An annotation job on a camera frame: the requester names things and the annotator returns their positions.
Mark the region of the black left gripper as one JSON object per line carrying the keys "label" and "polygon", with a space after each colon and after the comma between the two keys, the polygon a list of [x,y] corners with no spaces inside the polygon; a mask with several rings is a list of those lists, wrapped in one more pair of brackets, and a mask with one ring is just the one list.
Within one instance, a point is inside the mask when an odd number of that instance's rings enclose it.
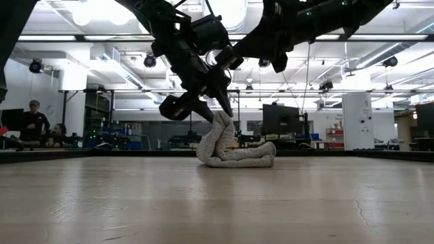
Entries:
{"label": "black left gripper", "polygon": [[169,95],[159,106],[159,112],[165,118],[182,121],[192,112],[197,113],[206,121],[212,123],[214,114],[207,102],[200,100],[201,96],[215,98],[223,111],[233,117],[227,87],[231,78],[226,71],[237,68],[243,58],[238,56],[232,47],[225,47],[217,56],[213,66],[204,62],[197,54],[185,54],[173,65],[175,73],[181,79],[185,92],[179,96]]}

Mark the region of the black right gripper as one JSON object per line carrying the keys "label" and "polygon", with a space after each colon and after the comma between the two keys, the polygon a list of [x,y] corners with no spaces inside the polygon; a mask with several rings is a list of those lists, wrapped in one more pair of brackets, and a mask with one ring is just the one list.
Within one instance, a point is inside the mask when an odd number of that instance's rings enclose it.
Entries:
{"label": "black right gripper", "polygon": [[285,70],[290,33],[295,23],[295,0],[264,0],[264,10],[257,27],[233,48],[241,57],[267,58],[276,73]]}

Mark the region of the grey waffle microfiber towel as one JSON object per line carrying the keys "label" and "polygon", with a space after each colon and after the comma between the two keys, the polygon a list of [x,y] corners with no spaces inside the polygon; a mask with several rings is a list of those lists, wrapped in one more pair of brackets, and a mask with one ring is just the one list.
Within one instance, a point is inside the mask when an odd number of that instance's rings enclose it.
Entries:
{"label": "grey waffle microfiber towel", "polygon": [[217,168],[267,168],[274,165],[277,149],[272,142],[258,148],[228,150],[235,137],[233,120],[223,111],[214,114],[212,128],[197,147],[196,156],[204,164]]}

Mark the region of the black computer monitor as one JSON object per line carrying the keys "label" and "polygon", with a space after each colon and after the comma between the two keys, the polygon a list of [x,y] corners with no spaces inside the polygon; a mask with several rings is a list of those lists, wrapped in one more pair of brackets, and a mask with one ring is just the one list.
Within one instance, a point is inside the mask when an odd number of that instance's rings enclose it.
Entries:
{"label": "black computer monitor", "polygon": [[418,129],[434,138],[434,102],[417,104],[415,108]]}
{"label": "black computer monitor", "polygon": [[24,109],[0,110],[0,127],[6,127],[9,131],[20,131]]}
{"label": "black computer monitor", "polygon": [[262,126],[265,134],[290,134],[301,132],[300,112],[296,107],[264,104]]}

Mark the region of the blue storage cabinet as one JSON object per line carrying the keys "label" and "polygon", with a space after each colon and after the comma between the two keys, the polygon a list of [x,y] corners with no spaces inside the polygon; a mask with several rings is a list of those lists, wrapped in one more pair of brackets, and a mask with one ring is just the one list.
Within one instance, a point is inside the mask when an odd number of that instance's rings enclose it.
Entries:
{"label": "blue storage cabinet", "polygon": [[142,124],[136,122],[116,121],[113,125],[121,150],[142,149]]}

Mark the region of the white pillar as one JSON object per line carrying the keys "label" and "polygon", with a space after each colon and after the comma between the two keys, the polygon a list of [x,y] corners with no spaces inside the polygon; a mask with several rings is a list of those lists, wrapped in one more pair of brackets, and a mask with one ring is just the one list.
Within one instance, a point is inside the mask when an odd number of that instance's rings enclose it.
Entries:
{"label": "white pillar", "polygon": [[344,149],[374,149],[371,95],[366,92],[342,96]]}

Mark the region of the red shelf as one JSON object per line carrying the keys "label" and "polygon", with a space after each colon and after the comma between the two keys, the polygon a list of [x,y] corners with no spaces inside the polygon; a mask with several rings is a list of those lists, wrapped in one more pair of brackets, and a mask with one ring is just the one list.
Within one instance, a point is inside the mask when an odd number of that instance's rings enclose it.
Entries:
{"label": "red shelf", "polygon": [[344,149],[344,130],[338,128],[326,129],[326,148],[330,150]]}

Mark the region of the black overhead light bar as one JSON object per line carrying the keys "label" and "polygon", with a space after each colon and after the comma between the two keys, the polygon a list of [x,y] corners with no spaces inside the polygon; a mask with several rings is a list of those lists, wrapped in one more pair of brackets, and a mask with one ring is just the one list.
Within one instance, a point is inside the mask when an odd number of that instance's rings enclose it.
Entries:
{"label": "black overhead light bar", "polygon": [[[150,43],[151,35],[21,35],[18,42],[23,43]],[[344,34],[326,34],[319,36],[315,42],[381,42],[381,43],[434,43],[434,34],[354,34],[346,38]]]}

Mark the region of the person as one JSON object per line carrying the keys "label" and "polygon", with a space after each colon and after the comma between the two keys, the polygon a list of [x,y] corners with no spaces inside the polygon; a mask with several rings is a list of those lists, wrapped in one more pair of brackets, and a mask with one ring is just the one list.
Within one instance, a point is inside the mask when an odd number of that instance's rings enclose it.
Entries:
{"label": "person", "polygon": [[46,146],[63,147],[66,140],[66,126],[62,123],[55,124],[47,137]]}
{"label": "person", "polygon": [[29,110],[22,113],[20,139],[25,142],[38,141],[42,135],[49,132],[50,122],[43,113],[39,112],[38,100],[31,100],[28,107]]}

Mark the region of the silver ceiling duct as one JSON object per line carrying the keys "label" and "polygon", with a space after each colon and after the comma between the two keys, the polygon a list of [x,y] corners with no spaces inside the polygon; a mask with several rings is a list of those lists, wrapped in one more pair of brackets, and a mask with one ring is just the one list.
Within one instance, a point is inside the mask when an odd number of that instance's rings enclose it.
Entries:
{"label": "silver ceiling duct", "polygon": [[213,12],[229,33],[241,32],[248,10],[248,0],[209,0]]}

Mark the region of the black background rig frame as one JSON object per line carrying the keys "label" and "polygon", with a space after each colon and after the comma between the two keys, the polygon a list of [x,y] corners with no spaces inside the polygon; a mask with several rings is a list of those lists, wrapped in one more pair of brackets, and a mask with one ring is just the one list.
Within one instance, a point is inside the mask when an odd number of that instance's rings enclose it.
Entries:
{"label": "black background rig frame", "polygon": [[62,90],[60,93],[60,122],[66,127],[66,136],[72,143],[93,148],[113,139],[113,90]]}

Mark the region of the black metal table frame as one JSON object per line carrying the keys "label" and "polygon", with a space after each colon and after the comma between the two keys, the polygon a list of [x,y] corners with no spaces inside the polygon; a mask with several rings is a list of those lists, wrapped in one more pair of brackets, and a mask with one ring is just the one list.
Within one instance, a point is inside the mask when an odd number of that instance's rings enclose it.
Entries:
{"label": "black metal table frame", "polygon": [[[166,150],[47,150],[0,152],[0,164],[81,157],[195,157],[194,151]],[[386,150],[279,150],[278,157],[363,157],[434,163],[434,152]]]}

